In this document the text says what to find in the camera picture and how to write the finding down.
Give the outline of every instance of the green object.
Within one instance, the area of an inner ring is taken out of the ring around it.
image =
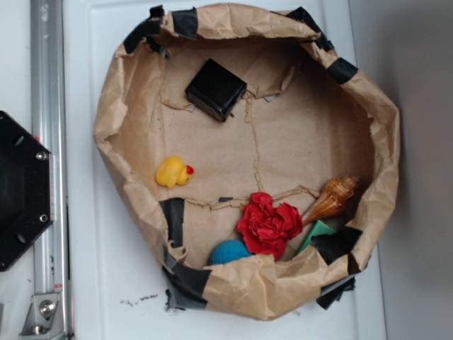
[[[311,241],[311,238],[313,236],[318,236],[318,235],[323,235],[323,234],[328,234],[332,235],[335,234],[336,230],[330,228],[328,225],[325,225],[322,223],[322,221],[317,220],[314,224],[314,226],[311,228],[309,234],[306,236],[306,239],[304,243],[300,246],[299,250],[297,251],[297,255],[303,252],[305,248],[307,248],[310,244],[313,244]]]

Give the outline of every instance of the yellow rubber duck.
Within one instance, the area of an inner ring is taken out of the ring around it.
[[[179,156],[170,156],[164,159],[156,172],[156,182],[161,186],[173,188],[176,184],[184,186],[189,183],[194,170],[189,165],[184,165]]]

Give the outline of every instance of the metal rail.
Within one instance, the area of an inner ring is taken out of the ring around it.
[[[32,133],[52,155],[53,224],[35,243],[35,294],[58,294],[65,339],[72,333],[68,252],[62,0],[32,0]]]

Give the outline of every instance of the black hexagonal plate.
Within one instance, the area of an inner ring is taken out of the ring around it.
[[[0,271],[52,222],[50,152],[0,111]]]

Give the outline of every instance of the seashell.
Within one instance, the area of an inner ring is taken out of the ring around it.
[[[357,176],[346,176],[341,180],[332,178],[327,182],[315,203],[302,215],[303,225],[321,218],[335,217],[346,211],[347,201],[354,196],[359,180]]]

